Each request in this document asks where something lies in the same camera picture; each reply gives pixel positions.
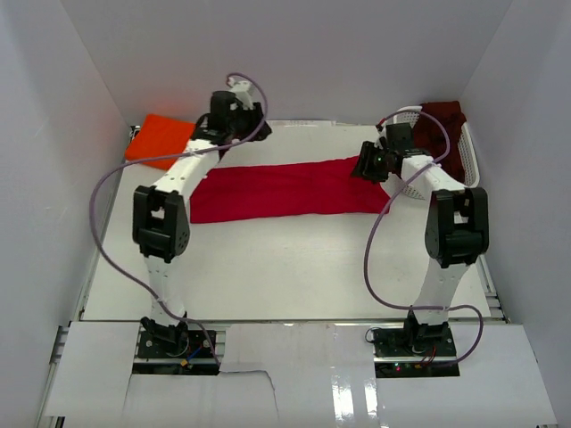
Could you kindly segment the bright red t shirt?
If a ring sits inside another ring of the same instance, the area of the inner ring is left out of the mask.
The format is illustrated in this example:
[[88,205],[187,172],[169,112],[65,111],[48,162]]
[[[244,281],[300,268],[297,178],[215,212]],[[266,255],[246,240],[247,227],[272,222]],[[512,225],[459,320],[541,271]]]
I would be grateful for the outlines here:
[[376,214],[389,195],[351,173],[355,157],[211,170],[190,198],[190,222],[212,224],[307,214]]

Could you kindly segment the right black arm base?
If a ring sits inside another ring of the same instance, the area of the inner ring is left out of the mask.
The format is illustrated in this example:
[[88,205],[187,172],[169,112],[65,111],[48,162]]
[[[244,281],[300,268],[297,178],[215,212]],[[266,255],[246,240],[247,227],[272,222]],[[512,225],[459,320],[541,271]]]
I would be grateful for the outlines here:
[[370,327],[365,342],[373,346],[377,379],[459,377],[457,351],[451,331],[442,339],[409,344],[403,328]]

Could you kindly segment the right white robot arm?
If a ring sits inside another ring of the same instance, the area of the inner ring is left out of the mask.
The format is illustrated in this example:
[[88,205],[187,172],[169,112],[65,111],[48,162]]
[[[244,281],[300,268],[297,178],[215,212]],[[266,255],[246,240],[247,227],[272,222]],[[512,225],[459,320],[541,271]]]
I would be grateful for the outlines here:
[[383,128],[375,142],[360,148],[352,177],[373,184],[396,175],[428,202],[425,247],[429,263],[419,296],[398,333],[404,348],[424,355],[449,332],[448,315],[460,280],[489,247],[487,192],[450,176],[417,148],[411,126]]

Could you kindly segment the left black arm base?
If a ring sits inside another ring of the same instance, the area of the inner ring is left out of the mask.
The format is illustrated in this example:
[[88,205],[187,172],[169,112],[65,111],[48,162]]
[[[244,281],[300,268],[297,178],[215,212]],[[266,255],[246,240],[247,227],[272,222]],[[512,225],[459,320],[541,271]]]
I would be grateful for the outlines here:
[[138,336],[132,372],[134,375],[215,376],[219,365],[214,360],[217,332],[202,330],[176,332],[174,341],[142,329]]

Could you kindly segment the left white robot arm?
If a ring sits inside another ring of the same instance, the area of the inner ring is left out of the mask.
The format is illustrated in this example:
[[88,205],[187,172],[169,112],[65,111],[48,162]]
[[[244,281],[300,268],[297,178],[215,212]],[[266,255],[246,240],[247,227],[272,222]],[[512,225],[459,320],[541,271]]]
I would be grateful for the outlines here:
[[132,235],[152,290],[151,315],[144,325],[165,325],[157,342],[171,356],[186,350],[189,337],[177,326],[186,311],[170,271],[190,241],[190,197],[235,140],[260,141],[271,133],[253,92],[245,80],[214,92],[210,111],[197,121],[183,155],[160,179],[134,192]]

